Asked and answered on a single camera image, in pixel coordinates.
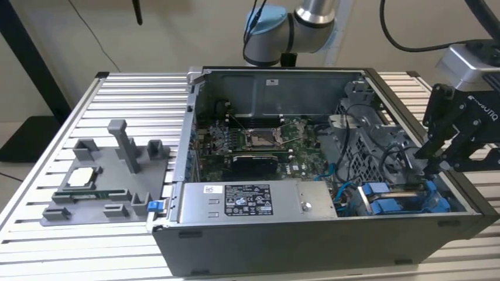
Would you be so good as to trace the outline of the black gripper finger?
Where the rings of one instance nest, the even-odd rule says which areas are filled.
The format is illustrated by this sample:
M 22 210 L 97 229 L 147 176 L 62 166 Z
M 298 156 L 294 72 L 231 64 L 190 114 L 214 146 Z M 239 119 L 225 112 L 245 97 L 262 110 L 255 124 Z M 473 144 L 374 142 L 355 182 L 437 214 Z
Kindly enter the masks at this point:
M 423 175 L 430 176 L 442 170 L 451 169 L 455 172 L 483 172 L 493 170 L 493 150 L 482 160 L 471 160 L 470 155 L 485 143 L 479 141 L 478 135 L 482 125 L 469 125 L 459 131 L 445 151 L 434 156 L 435 151 L 443 143 L 443 136 L 431 134 L 423 144 L 423 156 L 427 164 L 423 168 Z
M 443 141 L 451 139 L 459 131 L 453 126 L 467 107 L 465 100 L 465 93 L 450 85 L 433 85 L 422 120 L 427 129 L 427 139 L 414 153 L 417 159 L 434 158 Z

